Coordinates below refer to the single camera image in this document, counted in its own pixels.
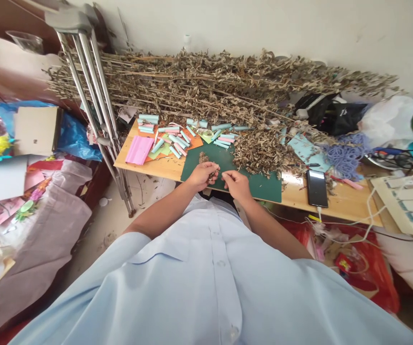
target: hand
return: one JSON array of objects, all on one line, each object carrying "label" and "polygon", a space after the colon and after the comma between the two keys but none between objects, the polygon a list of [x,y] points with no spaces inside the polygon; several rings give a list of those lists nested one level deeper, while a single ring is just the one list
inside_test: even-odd
[{"label": "hand", "polygon": [[218,172],[220,170],[219,165],[213,162],[200,163],[195,167],[190,174],[190,177],[186,180],[186,183],[189,184],[196,192],[201,192],[209,184],[214,184],[217,180]]},{"label": "hand", "polygon": [[230,195],[240,203],[253,199],[249,190],[249,181],[245,175],[235,170],[229,170],[222,173],[222,179],[225,181],[225,188],[229,190]]}]

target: blue yarn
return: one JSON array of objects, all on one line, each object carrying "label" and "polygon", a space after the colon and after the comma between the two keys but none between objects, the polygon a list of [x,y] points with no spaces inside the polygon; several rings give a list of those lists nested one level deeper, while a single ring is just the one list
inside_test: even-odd
[{"label": "blue yarn", "polygon": [[360,159],[372,152],[368,139],[363,133],[347,134],[336,138],[337,145],[324,147],[328,160],[343,179],[359,181],[362,176],[356,173]]}]

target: pen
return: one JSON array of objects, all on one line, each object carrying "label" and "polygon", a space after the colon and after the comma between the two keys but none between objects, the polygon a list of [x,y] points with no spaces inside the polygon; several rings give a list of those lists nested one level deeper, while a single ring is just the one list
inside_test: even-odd
[{"label": "pen", "polygon": [[[288,166],[301,166],[300,164],[288,164]],[[318,163],[305,164],[305,166],[320,166]]]}]

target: white plastic bag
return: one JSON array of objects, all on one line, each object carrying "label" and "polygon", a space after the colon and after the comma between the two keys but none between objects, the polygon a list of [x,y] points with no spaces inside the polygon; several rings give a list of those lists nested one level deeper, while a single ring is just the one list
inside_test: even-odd
[{"label": "white plastic bag", "polygon": [[368,137],[372,148],[384,146],[391,140],[399,140],[406,148],[413,142],[412,117],[413,99],[393,96],[369,109],[358,128]]}]

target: smartphone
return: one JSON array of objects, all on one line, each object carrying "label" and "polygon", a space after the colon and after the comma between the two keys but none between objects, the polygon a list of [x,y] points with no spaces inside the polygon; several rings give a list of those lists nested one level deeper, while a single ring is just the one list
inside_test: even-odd
[{"label": "smartphone", "polygon": [[328,207],[325,174],[315,170],[307,171],[308,204]]}]

